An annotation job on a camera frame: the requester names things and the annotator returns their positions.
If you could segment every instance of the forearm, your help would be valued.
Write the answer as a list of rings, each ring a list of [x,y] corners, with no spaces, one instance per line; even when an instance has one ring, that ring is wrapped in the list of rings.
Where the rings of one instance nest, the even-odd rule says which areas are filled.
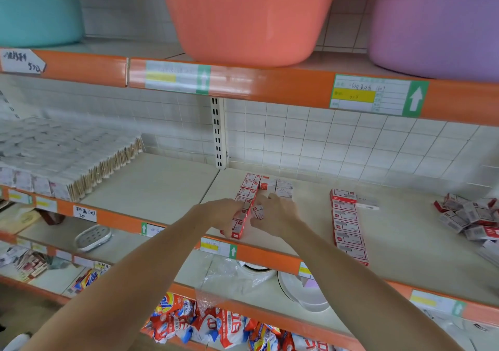
[[[72,299],[23,351],[128,349],[208,229],[190,211]]]
[[[284,237],[300,255],[335,313],[366,350],[462,351],[415,305],[304,223]]]

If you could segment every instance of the person's left hand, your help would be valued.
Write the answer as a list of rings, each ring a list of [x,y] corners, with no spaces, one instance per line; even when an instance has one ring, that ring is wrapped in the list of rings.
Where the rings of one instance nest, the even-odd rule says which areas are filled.
[[[192,210],[195,210],[197,215],[209,226],[223,230],[226,238],[230,238],[232,218],[242,209],[243,204],[242,201],[234,201],[234,199],[221,199],[195,205]]]

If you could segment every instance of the hand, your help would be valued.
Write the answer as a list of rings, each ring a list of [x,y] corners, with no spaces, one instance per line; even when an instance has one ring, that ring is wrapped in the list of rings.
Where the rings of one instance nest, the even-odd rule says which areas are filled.
[[[242,209],[242,201],[221,199],[195,205],[191,211],[210,227],[223,230],[226,238],[232,235],[232,218]]]
[[[255,203],[264,207],[264,218],[259,220],[253,217],[251,225],[268,234],[284,238],[291,228],[305,225],[300,220],[296,203],[291,200],[281,199],[275,193],[271,193],[268,198],[263,194],[257,195]]]

